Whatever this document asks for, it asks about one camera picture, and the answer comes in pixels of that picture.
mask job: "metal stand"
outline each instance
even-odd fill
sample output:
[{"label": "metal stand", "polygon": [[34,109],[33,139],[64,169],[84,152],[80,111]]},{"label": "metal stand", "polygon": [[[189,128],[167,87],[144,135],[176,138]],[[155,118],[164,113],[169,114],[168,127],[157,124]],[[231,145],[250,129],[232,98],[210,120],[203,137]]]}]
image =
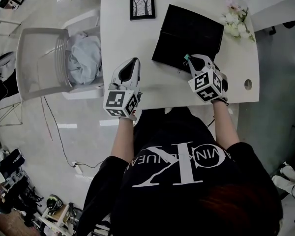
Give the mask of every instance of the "metal stand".
[{"label": "metal stand", "polygon": [[21,22],[19,21],[12,21],[12,20],[5,20],[5,19],[0,19],[0,23],[8,23],[8,24],[13,24],[13,25],[20,25]]},{"label": "metal stand", "polygon": [[[3,116],[0,117],[0,122],[4,120],[4,118],[7,117],[7,115],[9,113],[11,113],[12,111],[14,111],[14,109],[19,106],[21,104],[21,102],[18,102],[18,103],[15,103],[15,104],[12,104],[12,105],[9,105],[9,106],[6,106],[4,108],[0,108],[0,110],[2,109],[5,109],[5,108],[9,108],[4,114]],[[5,124],[5,125],[0,125],[0,127],[7,127],[7,126],[19,126],[19,125],[22,125],[22,112],[21,112],[21,119],[18,118],[18,116],[16,115],[16,118],[19,120],[20,123],[17,123],[17,124]]]}]

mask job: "white table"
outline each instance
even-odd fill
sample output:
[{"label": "white table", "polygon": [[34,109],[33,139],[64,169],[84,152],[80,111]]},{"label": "white table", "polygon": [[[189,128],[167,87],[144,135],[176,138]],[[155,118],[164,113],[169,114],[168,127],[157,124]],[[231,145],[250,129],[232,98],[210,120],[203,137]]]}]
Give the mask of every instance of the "white table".
[{"label": "white table", "polygon": [[[218,21],[227,10],[226,0],[155,0],[156,19],[129,20],[129,0],[101,0],[101,45],[105,98],[114,70],[125,60],[138,57],[141,62],[139,109],[204,105],[189,87],[191,75],[152,61],[161,26],[169,4],[183,7]],[[250,17],[246,19],[253,33]],[[230,103],[259,100],[259,63],[257,45],[236,41],[223,35],[215,61],[229,82]],[[244,83],[252,82],[251,90]]]}]

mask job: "electrical outlet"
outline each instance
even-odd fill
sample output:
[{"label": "electrical outlet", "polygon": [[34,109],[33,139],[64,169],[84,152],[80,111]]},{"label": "electrical outlet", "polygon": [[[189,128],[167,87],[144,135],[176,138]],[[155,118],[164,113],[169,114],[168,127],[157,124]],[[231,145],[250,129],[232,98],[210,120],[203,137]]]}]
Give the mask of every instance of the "electrical outlet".
[{"label": "electrical outlet", "polygon": [[76,165],[76,163],[77,163],[76,161],[73,161],[73,162],[72,162],[72,165],[75,165],[74,168],[75,168],[76,172],[77,172],[78,174],[81,174],[81,175],[82,175],[83,172],[82,172],[80,166],[79,166],[79,165]]}]

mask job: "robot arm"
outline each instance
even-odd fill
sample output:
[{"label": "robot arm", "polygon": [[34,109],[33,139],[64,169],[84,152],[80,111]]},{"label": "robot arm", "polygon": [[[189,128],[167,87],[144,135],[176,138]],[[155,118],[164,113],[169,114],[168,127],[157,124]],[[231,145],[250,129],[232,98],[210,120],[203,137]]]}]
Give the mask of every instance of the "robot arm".
[{"label": "robot arm", "polygon": [[227,77],[221,73],[214,62],[205,55],[186,55],[192,79],[189,85],[194,93],[204,102],[220,99],[227,101]]},{"label": "robot arm", "polygon": [[104,102],[104,109],[110,116],[135,119],[132,114],[141,97],[139,80],[138,58],[128,59],[114,71],[108,87],[108,97]]}]

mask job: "power cord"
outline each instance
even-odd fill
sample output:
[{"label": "power cord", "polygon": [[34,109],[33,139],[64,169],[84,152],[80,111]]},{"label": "power cord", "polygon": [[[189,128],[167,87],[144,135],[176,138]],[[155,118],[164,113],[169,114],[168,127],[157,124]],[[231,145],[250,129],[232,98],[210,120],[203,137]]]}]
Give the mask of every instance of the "power cord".
[{"label": "power cord", "polygon": [[50,111],[52,117],[54,118],[54,121],[55,121],[55,124],[56,124],[56,127],[57,127],[57,131],[58,131],[58,134],[59,134],[59,138],[60,138],[61,146],[62,146],[62,151],[63,151],[64,157],[65,157],[65,160],[67,161],[68,165],[69,165],[71,168],[75,168],[76,165],[85,165],[85,166],[87,166],[87,167],[90,167],[90,168],[92,168],[92,169],[95,169],[99,164],[101,164],[102,162],[104,162],[104,161],[101,161],[101,162],[99,162],[98,164],[96,164],[94,167],[93,167],[93,166],[90,166],[90,165],[88,165],[88,164],[85,164],[85,163],[75,163],[74,165],[71,165],[71,164],[69,163],[69,161],[68,161],[68,157],[67,157],[67,155],[66,155],[65,152],[64,152],[63,142],[62,142],[62,139],[61,139],[60,131],[59,131],[59,128],[58,128],[58,125],[57,125],[57,122],[56,122],[55,116],[54,116],[53,112],[51,111],[51,108],[50,108],[50,106],[49,106],[49,104],[48,104],[48,102],[47,102],[45,96],[44,96],[44,99],[45,99],[45,101],[46,101],[46,104],[47,104],[47,106],[48,106],[48,108],[49,108],[49,111]]},{"label": "power cord", "polygon": [[51,139],[52,141],[54,141],[54,140],[53,140],[53,137],[52,137],[52,135],[51,135],[51,132],[50,132],[50,128],[49,128],[49,125],[48,125],[47,119],[46,119],[45,108],[44,108],[43,98],[42,98],[42,97],[40,97],[40,102],[41,102],[41,107],[42,107],[42,109],[43,109],[43,114],[44,114],[44,118],[45,118],[45,122],[46,122],[46,126],[47,126],[47,129],[48,129],[48,132],[49,132],[50,139]]},{"label": "power cord", "polygon": [[215,121],[215,118],[214,118],[214,117],[215,117],[215,116],[213,116],[213,121],[211,121],[211,122],[209,123],[209,125],[206,126],[207,128],[210,127],[212,123],[214,123],[214,121]]}]

